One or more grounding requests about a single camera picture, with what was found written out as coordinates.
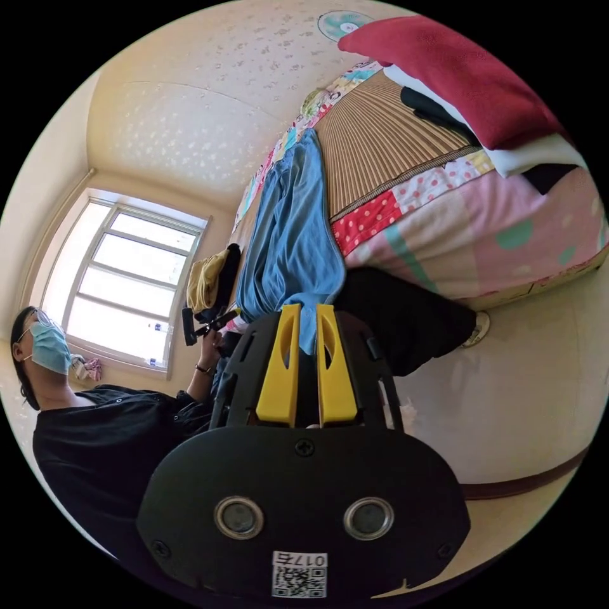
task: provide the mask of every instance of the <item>pink quilt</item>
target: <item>pink quilt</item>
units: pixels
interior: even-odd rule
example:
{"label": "pink quilt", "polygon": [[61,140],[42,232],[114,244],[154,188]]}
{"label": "pink quilt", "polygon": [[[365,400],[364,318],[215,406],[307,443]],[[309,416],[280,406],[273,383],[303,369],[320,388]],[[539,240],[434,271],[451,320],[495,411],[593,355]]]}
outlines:
{"label": "pink quilt", "polygon": [[375,266],[457,300],[553,278],[607,247],[585,169],[540,195],[523,176],[470,163],[428,171],[336,221],[347,267]]}

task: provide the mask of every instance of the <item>shoe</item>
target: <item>shoe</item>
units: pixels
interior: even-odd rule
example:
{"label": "shoe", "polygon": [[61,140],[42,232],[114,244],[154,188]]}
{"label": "shoe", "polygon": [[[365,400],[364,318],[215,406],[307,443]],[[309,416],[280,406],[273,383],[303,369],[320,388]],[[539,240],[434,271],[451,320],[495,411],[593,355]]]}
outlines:
{"label": "shoe", "polygon": [[480,311],[476,315],[476,327],[471,336],[461,345],[463,349],[469,349],[475,344],[478,344],[487,334],[490,329],[490,316],[485,311]]}

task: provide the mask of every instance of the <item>screw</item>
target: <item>screw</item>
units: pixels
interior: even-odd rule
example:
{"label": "screw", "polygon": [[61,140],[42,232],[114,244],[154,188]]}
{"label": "screw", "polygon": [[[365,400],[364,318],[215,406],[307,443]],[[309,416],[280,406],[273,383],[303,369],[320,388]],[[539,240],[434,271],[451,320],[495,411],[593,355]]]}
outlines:
{"label": "screw", "polygon": [[438,556],[440,558],[448,558],[452,553],[453,553],[453,547],[452,544],[444,544],[439,550],[438,550]]}
{"label": "screw", "polygon": [[159,557],[168,559],[171,556],[171,550],[162,541],[152,542],[152,551]]}
{"label": "screw", "polygon": [[315,445],[311,440],[298,440],[298,442],[296,442],[295,450],[299,457],[310,457],[315,452]]}

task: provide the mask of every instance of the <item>yellow cloth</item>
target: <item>yellow cloth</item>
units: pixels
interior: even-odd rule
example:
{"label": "yellow cloth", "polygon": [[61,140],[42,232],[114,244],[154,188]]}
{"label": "yellow cloth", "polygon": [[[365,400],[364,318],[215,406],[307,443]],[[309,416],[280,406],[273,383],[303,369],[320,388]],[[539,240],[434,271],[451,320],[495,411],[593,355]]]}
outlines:
{"label": "yellow cloth", "polygon": [[225,249],[192,265],[188,279],[187,304],[193,313],[200,313],[214,306],[218,295],[218,277],[227,256],[228,250]]}

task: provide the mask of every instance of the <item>wristwatch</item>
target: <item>wristwatch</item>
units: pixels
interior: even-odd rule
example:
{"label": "wristwatch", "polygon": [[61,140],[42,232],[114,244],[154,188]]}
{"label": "wristwatch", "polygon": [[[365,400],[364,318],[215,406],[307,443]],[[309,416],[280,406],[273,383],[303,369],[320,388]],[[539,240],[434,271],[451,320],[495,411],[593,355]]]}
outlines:
{"label": "wristwatch", "polygon": [[209,368],[202,368],[199,364],[195,366],[195,370],[202,372],[203,374],[207,374],[210,378],[214,377],[215,366],[210,366]]}

